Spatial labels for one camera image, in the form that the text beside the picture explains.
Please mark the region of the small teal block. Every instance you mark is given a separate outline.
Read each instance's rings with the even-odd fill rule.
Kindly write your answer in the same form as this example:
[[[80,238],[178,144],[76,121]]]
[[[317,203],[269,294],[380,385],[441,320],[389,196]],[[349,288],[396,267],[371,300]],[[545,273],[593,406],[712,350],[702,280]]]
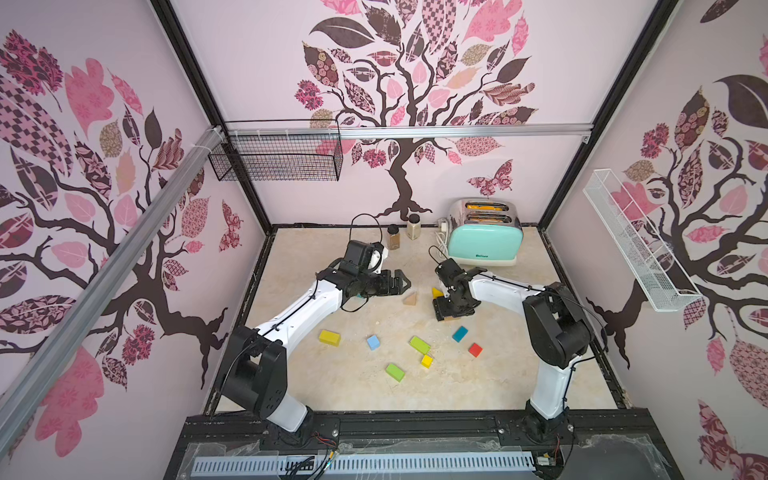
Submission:
[[[466,337],[467,334],[468,334],[468,329],[464,326],[460,326],[452,335],[452,339],[455,342],[460,343]]]

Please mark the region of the red cube block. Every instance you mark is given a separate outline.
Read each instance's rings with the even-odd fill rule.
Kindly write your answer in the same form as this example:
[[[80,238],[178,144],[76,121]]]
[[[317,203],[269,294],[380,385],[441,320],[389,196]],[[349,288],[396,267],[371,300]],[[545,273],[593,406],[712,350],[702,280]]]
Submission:
[[[470,353],[470,354],[471,354],[473,357],[475,357],[475,358],[477,358],[477,357],[478,357],[478,356],[479,356],[479,355],[482,353],[482,351],[483,351],[483,348],[482,348],[480,345],[478,345],[477,343],[473,343],[473,344],[472,344],[472,345],[469,347],[469,353]]]

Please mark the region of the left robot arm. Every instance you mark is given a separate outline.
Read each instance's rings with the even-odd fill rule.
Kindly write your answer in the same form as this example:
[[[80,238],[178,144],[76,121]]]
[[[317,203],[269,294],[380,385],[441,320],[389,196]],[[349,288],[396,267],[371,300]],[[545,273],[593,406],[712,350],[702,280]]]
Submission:
[[[214,381],[215,391],[257,419],[295,436],[312,428],[312,409],[288,393],[288,359],[326,317],[357,296],[399,296],[411,281],[397,269],[347,273],[330,267],[313,286],[272,320],[233,330]]]

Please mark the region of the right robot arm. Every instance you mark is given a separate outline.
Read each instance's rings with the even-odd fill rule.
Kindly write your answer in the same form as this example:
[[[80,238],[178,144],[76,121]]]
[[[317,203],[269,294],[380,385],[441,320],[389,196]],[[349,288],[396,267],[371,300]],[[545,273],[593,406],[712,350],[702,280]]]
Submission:
[[[539,367],[520,429],[536,444],[554,439],[566,422],[575,368],[594,339],[583,307],[559,282],[524,284],[480,267],[465,270],[452,260],[439,264],[435,273],[443,285],[443,295],[433,300],[439,321],[471,316],[484,302],[524,317]]]

